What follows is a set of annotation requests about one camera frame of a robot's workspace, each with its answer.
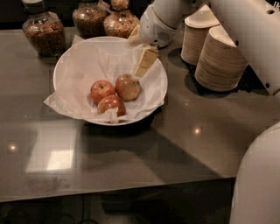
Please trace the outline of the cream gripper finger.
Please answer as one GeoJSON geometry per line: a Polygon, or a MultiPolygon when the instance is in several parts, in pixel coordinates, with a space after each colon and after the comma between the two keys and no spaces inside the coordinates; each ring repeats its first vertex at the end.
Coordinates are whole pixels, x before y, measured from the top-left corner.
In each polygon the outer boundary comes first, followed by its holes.
{"type": "Polygon", "coordinates": [[[143,77],[158,58],[158,49],[155,46],[147,46],[142,52],[136,66],[135,75],[143,77]]]}
{"type": "Polygon", "coordinates": [[[129,49],[141,47],[144,43],[142,38],[140,37],[139,28],[140,28],[140,25],[138,24],[133,29],[133,31],[131,32],[131,34],[129,35],[129,37],[127,39],[126,46],[129,49]]]}

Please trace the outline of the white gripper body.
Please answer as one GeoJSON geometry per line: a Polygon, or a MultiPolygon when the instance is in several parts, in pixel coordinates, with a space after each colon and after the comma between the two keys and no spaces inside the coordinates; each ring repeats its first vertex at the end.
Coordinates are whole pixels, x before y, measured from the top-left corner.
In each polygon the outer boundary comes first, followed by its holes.
{"type": "Polygon", "coordinates": [[[141,40],[158,48],[166,47],[176,30],[164,24],[155,13],[150,4],[140,18],[139,36],[141,40]]]}

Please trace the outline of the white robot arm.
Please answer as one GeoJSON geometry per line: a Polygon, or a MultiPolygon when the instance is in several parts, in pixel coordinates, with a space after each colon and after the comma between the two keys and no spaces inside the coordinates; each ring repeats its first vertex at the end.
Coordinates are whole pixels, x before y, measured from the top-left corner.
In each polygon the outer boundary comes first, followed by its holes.
{"type": "Polygon", "coordinates": [[[225,93],[202,87],[170,45],[165,106],[138,123],[163,185],[133,204],[148,224],[280,224],[279,104],[251,68],[225,93]]]}

